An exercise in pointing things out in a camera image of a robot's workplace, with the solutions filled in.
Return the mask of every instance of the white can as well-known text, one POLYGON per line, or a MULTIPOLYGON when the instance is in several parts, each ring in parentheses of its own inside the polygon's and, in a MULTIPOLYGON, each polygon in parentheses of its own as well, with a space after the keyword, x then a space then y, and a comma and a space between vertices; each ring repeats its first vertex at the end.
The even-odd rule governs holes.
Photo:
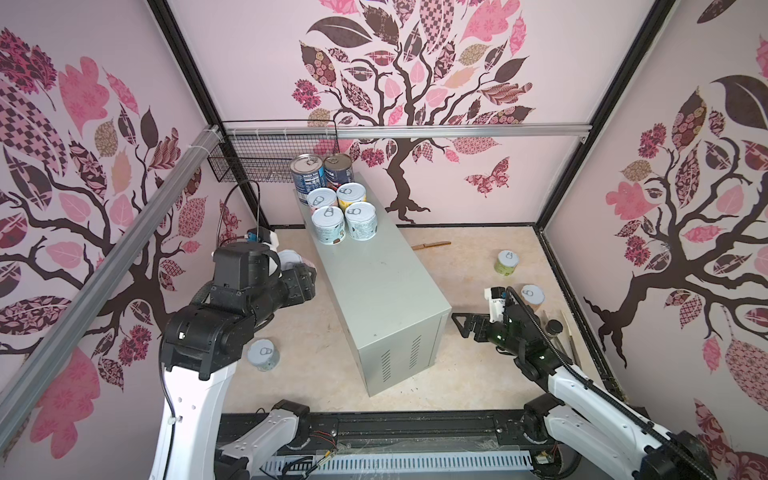
POLYGON ((334 245, 344 240, 344 214, 338 207, 321 207, 312 214, 317 240, 334 245))
POLYGON ((355 182, 344 184, 336 191, 336 197, 339 199, 339 207, 346 210, 355 202, 366 201, 366 188, 355 182))
POLYGON ((355 202, 344 212, 349 226, 349 236, 354 240, 370 240, 376 235, 379 221, 376 219, 376 207, 368 202, 355 202))
POLYGON ((310 206, 310 212, 313 214, 320 207, 339 206, 339 203, 336 201, 336 192, 326 187, 317 188, 309 192, 306 195, 306 202, 310 206))

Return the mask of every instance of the ventilation slots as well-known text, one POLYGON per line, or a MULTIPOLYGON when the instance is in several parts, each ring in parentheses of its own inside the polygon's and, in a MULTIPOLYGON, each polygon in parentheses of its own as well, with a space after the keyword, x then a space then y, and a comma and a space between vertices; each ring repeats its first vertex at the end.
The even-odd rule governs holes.
POLYGON ((392 366, 389 364, 389 350, 382 355, 382 381, 386 382, 392 375, 392 366))
POLYGON ((421 344, 421 341, 421 335, 417 336, 416 339, 413 340, 413 344, 411 345, 411 361, 409 363, 408 369, 415 367, 416 363, 419 361, 419 345, 421 344))

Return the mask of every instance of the wire basket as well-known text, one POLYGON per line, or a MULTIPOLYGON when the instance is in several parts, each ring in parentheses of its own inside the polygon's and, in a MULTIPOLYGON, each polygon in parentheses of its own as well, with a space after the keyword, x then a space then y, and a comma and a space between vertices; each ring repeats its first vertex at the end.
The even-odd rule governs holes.
POLYGON ((269 122, 269 126, 243 128, 247 130, 246 133, 238 133, 239 127, 227 129, 227 139, 232 144, 235 156, 224 154, 227 145, 223 142, 218 144, 208 157, 210 168, 219 182, 237 181, 232 171, 232 163, 239 162, 251 180, 292 183, 293 177, 288 165, 297 155, 314 153, 326 156, 339 152, 335 121, 323 122, 322 133, 318 132, 317 127, 296 127, 297 122, 306 125, 306 120, 247 121, 249 125, 260 125, 261 122, 269 122))

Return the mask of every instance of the cable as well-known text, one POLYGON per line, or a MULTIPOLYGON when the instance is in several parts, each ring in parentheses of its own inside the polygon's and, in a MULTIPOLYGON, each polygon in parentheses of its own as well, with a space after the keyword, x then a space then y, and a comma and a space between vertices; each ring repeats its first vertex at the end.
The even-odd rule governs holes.
MULTIPOLYGON (((524 305, 522 299, 512 287, 510 286, 507 287, 507 293, 510 293, 515 298, 515 301, 518 304, 524 305)), ((545 335, 544 330, 541 328, 541 324, 539 324, 539 322, 536 321, 530 309, 524 308, 523 310, 528 315, 528 318, 531 320, 531 323, 533 323, 534 327, 536 327, 536 330, 538 330, 539 335, 541 335, 541 338, 544 339, 544 341, 547 343, 547 346, 554 352, 555 356, 557 356, 558 361, 563 365, 563 367, 565 367, 566 372, 570 373, 586 389, 591 390, 592 392, 597 394, 600 398, 608 402, 616 410, 621 412, 622 415, 630 419, 635 425, 641 427, 643 429, 643 432, 649 434, 661 445, 664 445, 665 447, 670 449, 675 455, 680 457, 680 459, 682 459, 683 462, 687 463, 688 466, 690 466, 693 470, 695 470, 696 473, 701 475, 702 478, 706 478, 707 480, 717 480, 717 478, 712 473, 710 473, 706 467, 701 465, 695 458, 692 458, 690 455, 684 452, 683 449, 681 449, 680 447, 672 443, 671 440, 664 438, 664 435, 661 435, 659 432, 657 432, 654 429, 654 423, 652 421, 649 420, 646 423, 643 419, 635 415, 634 412, 632 412, 627 407, 619 403, 616 399, 614 399, 614 397, 608 395, 605 391, 595 386, 592 380, 586 379, 583 376, 576 373, 576 370, 574 370, 573 367, 571 367, 571 365, 566 361, 566 359, 563 358, 562 354, 560 353, 560 350, 556 349, 552 344, 552 341, 549 339, 549 337, 545 335)))
MULTIPOLYGON (((218 226, 216 227, 216 243, 215 243, 216 244, 216 248, 221 247, 221 244, 219 242, 219 235, 221 234, 221 222, 224 219, 224 211, 227 209, 227 202, 230 201, 230 197, 232 196, 232 193, 238 187, 242 187, 243 185, 245 185, 245 184, 247 184, 249 182, 252 183, 252 184, 256 184, 256 192, 257 192, 256 203, 259 206, 259 210, 261 210, 261 187, 259 187, 259 182, 255 181, 255 180, 251 180, 251 179, 243 180, 241 182, 237 182, 235 184, 235 186, 232 187, 232 189, 229 191, 227 196, 224 198, 224 205, 221 206, 221 215, 219 215, 219 223, 218 223, 218 226)), ((257 229, 257 232, 259 231, 258 230, 259 229, 259 210, 256 211, 256 229, 257 229)))

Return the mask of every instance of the butterfly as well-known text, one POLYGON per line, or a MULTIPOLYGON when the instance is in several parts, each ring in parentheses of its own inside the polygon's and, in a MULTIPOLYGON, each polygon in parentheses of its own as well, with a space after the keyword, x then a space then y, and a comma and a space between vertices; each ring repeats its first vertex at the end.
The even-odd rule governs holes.
POLYGON ((504 186, 509 188, 509 185, 507 185, 507 181, 509 181, 509 175, 505 173, 508 168, 509 157, 506 157, 504 160, 498 162, 495 167, 493 167, 493 171, 490 175, 470 175, 464 180, 468 181, 472 185, 475 185, 478 188, 478 192, 488 197, 488 192, 493 190, 494 185, 496 185, 496 187, 504 186))

